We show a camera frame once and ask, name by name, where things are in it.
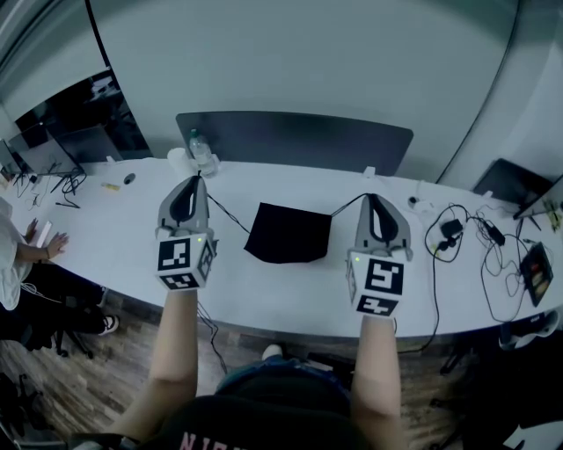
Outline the clear plastic water bottle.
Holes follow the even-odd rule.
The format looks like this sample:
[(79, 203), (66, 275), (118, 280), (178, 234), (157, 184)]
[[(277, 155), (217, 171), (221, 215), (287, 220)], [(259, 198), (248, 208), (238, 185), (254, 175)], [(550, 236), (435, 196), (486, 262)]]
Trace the clear plastic water bottle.
[(206, 178), (214, 177), (218, 172), (218, 160), (207, 139), (197, 128), (190, 131), (189, 148), (201, 175)]

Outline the person's black shirt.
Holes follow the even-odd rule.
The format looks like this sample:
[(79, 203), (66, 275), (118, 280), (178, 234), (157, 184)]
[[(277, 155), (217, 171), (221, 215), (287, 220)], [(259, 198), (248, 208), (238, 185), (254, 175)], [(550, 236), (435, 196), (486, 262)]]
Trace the person's black shirt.
[(138, 450), (370, 450), (329, 381), (253, 376), (182, 406)]

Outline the white office chair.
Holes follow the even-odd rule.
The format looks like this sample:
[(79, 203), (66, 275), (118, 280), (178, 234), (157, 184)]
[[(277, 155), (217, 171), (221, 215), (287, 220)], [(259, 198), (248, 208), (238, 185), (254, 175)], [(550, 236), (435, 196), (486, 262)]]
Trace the white office chair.
[(504, 323), (500, 329), (499, 347), (510, 352), (531, 344), (536, 338), (548, 338), (558, 329), (559, 311), (554, 309), (525, 319)]

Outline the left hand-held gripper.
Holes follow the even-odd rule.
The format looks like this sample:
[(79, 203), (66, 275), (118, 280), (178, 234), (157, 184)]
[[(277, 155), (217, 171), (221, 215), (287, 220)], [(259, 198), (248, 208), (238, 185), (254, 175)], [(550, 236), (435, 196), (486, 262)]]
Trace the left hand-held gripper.
[[(199, 175), (177, 184), (162, 201), (157, 216), (156, 276), (167, 290), (197, 290), (207, 285), (217, 244), (208, 218), (208, 191)], [(171, 228), (182, 223), (205, 230)]]

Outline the person's blue jeans legs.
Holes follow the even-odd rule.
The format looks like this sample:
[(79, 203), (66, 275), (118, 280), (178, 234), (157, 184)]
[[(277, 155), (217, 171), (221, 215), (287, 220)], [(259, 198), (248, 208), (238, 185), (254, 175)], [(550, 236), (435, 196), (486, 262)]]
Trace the person's blue jeans legs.
[(297, 358), (284, 359), (280, 355), (274, 355), (265, 360), (256, 361), (228, 372), (217, 386), (216, 393), (228, 392), (243, 381), (250, 380), (254, 376), (269, 373), (296, 373), (317, 377), (323, 381), (332, 383), (344, 396), (349, 396), (352, 383), (338, 376), (334, 371), (317, 368), (304, 360)]

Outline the person's left forearm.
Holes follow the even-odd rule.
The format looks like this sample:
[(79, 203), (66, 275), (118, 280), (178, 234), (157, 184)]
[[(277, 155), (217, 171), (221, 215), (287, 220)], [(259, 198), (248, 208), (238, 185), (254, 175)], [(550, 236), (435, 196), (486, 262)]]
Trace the person's left forearm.
[(159, 324), (149, 378), (109, 433), (144, 442), (185, 403), (198, 385), (198, 299), (195, 291), (170, 292)]

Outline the black monitor with splayed stand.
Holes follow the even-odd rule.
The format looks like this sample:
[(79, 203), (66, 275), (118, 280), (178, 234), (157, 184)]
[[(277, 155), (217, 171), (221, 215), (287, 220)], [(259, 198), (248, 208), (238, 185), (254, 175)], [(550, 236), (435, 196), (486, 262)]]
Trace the black monitor with splayed stand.
[(26, 168), (38, 176), (83, 174), (80, 165), (42, 123), (10, 139), (10, 146)]
[(530, 217), (539, 214), (556, 213), (563, 210), (563, 175), (543, 194), (538, 195), (530, 204), (521, 208), (513, 218)]

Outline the small yellow green items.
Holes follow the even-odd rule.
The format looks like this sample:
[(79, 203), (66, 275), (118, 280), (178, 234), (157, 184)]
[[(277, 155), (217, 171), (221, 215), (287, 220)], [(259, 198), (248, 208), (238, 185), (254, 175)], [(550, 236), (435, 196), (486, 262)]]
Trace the small yellow green items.
[(563, 215), (559, 213), (561, 204), (554, 200), (544, 200), (543, 206), (545, 210), (545, 214), (547, 215), (552, 230), (557, 232), (561, 229), (561, 225), (563, 224)]

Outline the grey computer monitor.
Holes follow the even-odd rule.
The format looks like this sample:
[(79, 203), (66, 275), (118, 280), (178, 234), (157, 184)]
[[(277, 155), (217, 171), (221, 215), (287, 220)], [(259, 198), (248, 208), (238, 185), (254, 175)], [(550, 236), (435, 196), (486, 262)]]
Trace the grey computer monitor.
[(22, 173), (18, 162), (4, 139), (0, 139), (0, 165), (8, 175), (16, 176)]

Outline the black cloth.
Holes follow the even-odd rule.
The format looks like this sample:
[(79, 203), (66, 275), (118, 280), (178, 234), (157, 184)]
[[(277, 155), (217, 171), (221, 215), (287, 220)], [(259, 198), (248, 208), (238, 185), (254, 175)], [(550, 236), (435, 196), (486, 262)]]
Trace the black cloth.
[(361, 173), (265, 163), (224, 163), (207, 180), (218, 265), (312, 263), (335, 239), (354, 241), (359, 195), (373, 184)]

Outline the long black power brick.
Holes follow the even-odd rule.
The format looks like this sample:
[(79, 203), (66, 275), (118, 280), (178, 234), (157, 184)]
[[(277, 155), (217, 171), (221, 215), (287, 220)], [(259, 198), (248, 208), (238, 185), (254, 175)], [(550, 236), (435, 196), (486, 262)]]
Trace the long black power brick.
[(503, 246), (506, 242), (505, 236), (494, 226), (487, 221), (482, 221), (481, 224), (486, 230), (488, 237), (499, 247)]

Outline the white roller blind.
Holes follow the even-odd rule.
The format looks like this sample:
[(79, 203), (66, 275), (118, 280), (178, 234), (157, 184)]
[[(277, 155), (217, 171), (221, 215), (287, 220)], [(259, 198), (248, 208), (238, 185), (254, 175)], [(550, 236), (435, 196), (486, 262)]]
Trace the white roller blind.
[(154, 156), (180, 113), (315, 113), (405, 127), (398, 169), (436, 181), (501, 66), (516, 0), (90, 0)]

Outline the black tray with tools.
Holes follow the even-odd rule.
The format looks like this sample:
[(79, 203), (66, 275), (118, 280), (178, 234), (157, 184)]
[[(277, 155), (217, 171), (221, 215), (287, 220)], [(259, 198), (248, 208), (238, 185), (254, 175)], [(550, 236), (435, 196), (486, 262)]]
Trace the black tray with tools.
[(537, 307), (553, 279), (552, 267), (542, 243), (534, 243), (530, 247), (520, 263), (520, 272), (531, 303)]

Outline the person's right forearm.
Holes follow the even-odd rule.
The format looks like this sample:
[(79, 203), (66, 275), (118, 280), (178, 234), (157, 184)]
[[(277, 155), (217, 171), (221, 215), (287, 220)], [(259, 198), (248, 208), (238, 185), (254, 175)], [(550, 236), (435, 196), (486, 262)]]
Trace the person's right forearm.
[(373, 450), (407, 450), (393, 322), (365, 316), (351, 388), (351, 418)]

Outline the long dark desk divider panel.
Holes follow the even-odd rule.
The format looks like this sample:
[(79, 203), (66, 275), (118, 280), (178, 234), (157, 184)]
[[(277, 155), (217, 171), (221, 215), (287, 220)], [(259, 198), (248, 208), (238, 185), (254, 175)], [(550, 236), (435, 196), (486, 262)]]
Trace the long dark desk divider panel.
[(185, 112), (176, 116), (186, 142), (197, 130), (220, 161), (270, 163), (394, 175), (413, 131), (366, 120), (296, 112)]

